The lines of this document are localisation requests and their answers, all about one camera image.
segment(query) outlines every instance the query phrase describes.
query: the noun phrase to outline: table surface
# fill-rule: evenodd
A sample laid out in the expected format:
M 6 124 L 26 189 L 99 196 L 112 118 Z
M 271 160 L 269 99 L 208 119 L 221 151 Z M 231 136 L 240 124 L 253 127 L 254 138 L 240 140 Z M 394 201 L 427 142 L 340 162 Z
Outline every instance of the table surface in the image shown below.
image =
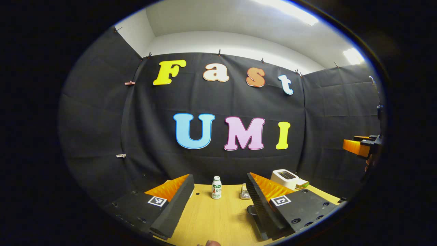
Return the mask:
M 311 185 L 307 189 L 338 205 L 338 197 Z M 241 184 L 222 185 L 222 197 L 215 200 L 211 198 L 211 185 L 194 184 L 193 195 L 172 237 L 168 240 L 154 237 L 177 246 L 205 245 L 208 240 L 223 246 L 261 246 L 273 242 L 272 239 L 262 241 L 254 219 L 246 211 L 253 202 L 240 199 L 240 192 Z

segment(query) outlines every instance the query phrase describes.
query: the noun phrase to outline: ceiling light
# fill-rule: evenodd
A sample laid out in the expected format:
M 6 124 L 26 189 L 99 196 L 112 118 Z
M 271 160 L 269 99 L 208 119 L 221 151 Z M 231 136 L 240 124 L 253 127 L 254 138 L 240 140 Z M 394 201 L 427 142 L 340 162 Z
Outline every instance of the ceiling light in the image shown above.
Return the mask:
M 346 51 L 343 51 L 343 54 L 347 58 L 349 63 L 352 65 L 360 64 L 364 62 L 364 58 L 355 48 L 351 48 Z
M 260 4 L 275 7 L 278 10 L 280 10 L 288 15 L 292 15 L 292 16 L 302 20 L 303 22 L 309 24 L 310 26 L 319 22 L 314 16 L 301 10 L 300 8 L 296 7 L 291 2 L 288 2 L 288 1 L 283 1 L 283 0 L 253 0 L 253 1 L 258 2 Z

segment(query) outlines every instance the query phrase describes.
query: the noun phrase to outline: white wall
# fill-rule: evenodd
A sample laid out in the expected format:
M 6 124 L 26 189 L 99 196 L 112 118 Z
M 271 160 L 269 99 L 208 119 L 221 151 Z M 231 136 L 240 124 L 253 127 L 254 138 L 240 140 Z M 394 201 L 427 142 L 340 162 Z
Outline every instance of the white wall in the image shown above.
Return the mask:
M 126 42 L 141 56 L 148 56 L 147 46 L 155 38 L 146 8 L 137 11 L 114 25 Z
M 181 32 L 155 37 L 143 43 L 142 50 L 152 55 L 185 52 L 218 53 L 241 56 L 303 74 L 324 70 L 317 62 L 285 46 L 265 39 L 230 32 Z

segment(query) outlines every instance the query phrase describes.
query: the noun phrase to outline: white bottle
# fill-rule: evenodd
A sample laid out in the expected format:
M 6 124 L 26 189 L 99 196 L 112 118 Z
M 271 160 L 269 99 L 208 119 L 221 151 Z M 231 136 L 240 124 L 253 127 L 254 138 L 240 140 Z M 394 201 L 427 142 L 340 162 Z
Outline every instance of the white bottle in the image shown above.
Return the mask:
M 222 182 L 219 176 L 214 176 L 214 181 L 212 182 L 212 198 L 220 199 L 222 197 Z

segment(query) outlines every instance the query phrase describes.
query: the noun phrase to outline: white ceiling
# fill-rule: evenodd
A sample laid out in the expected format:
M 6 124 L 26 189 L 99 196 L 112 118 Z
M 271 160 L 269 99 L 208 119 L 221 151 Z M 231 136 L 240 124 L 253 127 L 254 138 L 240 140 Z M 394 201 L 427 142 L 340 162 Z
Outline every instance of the white ceiling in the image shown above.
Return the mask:
M 293 49 L 325 68 L 334 62 L 350 65 L 343 51 L 354 47 L 320 18 L 310 26 L 252 0 L 164 0 L 146 12 L 155 36 L 191 31 L 250 35 Z

